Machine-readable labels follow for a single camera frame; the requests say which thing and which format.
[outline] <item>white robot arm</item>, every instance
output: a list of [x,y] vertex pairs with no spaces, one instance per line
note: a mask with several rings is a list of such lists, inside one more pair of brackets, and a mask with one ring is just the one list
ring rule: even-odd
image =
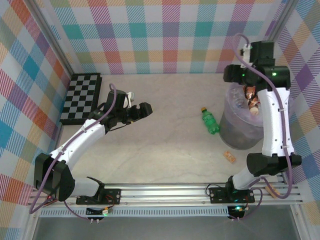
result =
[[[42,192],[59,201],[65,201],[70,196],[87,196],[95,198],[96,201],[103,198],[100,193],[105,185],[92,177],[74,179],[71,174],[73,167],[82,154],[98,139],[105,136],[107,132],[113,131],[113,127],[117,123],[122,123],[126,126],[149,116],[153,112],[151,105],[147,102],[140,103],[139,108],[136,105],[132,105],[134,99],[132,92],[125,93],[117,90],[116,98],[114,98],[114,95],[114,91],[110,91],[107,101],[90,113],[83,126],[67,142],[49,155],[41,153],[37,156],[34,166],[33,185],[35,188],[41,188],[49,166],[60,155],[54,167],[50,170]],[[106,115],[106,112],[111,109],[114,99],[116,99],[114,107]],[[99,119],[101,119],[100,122],[92,125]]]
[[[253,196],[249,189],[257,179],[286,171],[288,161],[285,149],[292,167],[299,166],[302,162],[301,156],[294,154],[289,131],[290,71],[287,66],[275,66],[273,53],[273,42],[252,42],[246,44],[241,50],[242,65],[232,64],[224,69],[223,80],[225,82],[255,86],[263,112],[262,153],[249,153],[246,159],[247,166],[228,179],[225,185],[226,196],[223,197],[231,203],[248,202],[246,198]],[[252,67],[245,68],[244,63]]]

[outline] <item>marble floor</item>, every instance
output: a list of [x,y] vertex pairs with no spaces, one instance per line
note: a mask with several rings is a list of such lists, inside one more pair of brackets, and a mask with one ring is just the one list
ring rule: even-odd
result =
[[[224,183],[246,166],[248,153],[261,152],[262,141],[235,150],[204,126],[201,107],[218,122],[223,114],[229,83],[222,74],[105,75],[99,104],[107,99],[109,83],[134,92],[134,104],[150,103],[153,114],[99,139],[75,165],[74,177],[105,183]],[[60,143],[78,129],[64,126]],[[224,158],[225,151],[235,163]]]

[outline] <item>plastic container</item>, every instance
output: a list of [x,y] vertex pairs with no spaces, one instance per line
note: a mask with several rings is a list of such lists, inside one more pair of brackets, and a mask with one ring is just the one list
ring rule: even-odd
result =
[[[293,101],[289,99],[289,115]],[[231,148],[247,150],[264,137],[263,113],[250,113],[243,86],[232,83],[224,99],[224,112],[220,121],[221,139]]]

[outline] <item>colorful plaid fabric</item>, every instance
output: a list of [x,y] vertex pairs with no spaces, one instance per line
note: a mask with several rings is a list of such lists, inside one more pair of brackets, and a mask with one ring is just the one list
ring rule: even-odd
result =
[[231,37],[263,39],[286,1],[37,2],[75,72],[149,74],[223,72],[235,59]]
[[290,67],[295,114],[290,119],[294,149],[302,165],[293,169],[306,209],[320,235],[320,1],[300,0],[276,43],[277,65]]
[[35,157],[55,146],[70,78],[23,0],[0,6],[0,239],[15,240]]

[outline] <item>green plastic bottle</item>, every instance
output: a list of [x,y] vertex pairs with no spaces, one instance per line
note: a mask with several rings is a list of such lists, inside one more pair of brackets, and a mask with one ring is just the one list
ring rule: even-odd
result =
[[208,129],[208,132],[210,134],[218,133],[220,131],[220,127],[215,117],[212,115],[212,113],[207,111],[205,107],[201,108],[201,112],[202,112],[202,120],[204,121],[204,124]]

